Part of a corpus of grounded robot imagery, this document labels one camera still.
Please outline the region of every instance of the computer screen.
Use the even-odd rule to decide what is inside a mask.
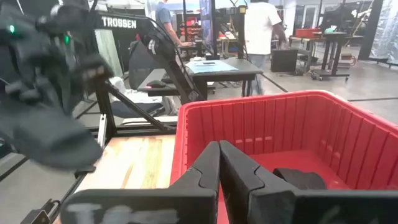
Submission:
[[[200,0],[203,45],[213,56],[217,56],[217,32],[214,31],[215,7],[215,0]]]

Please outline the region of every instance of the gray floor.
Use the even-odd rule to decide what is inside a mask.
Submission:
[[[321,57],[322,48],[317,55]],[[358,49],[343,49],[343,52],[358,54]],[[275,74],[266,70],[268,78],[277,82],[288,91],[299,90],[327,90],[340,95],[354,104],[390,121],[398,124],[398,100],[374,100],[376,98],[398,98],[398,73],[396,68],[388,69],[385,65],[376,65],[373,62],[358,62],[350,71],[348,82],[344,78],[313,81],[310,77],[291,77],[286,74]],[[261,80],[267,95],[279,94],[283,91],[270,81]],[[240,97],[240,88],[224,88],[217,86],[216,93],[209,95],[209,99],[224,99]],[[91,103],[82,103],[75,111],[75,115],[89,107]],[[98,105],[89,110],[98,112]],[[97,126],[99,115],[87,114],[80,119],[86,126]],[[25,163],[12,175],[0,182],[0,219],[1,223],[19,223],[25,215],[35,208],[39,208],[49,198],[61,199],[73,183],[72,174],[61,174],[44,169],[31,162]]]

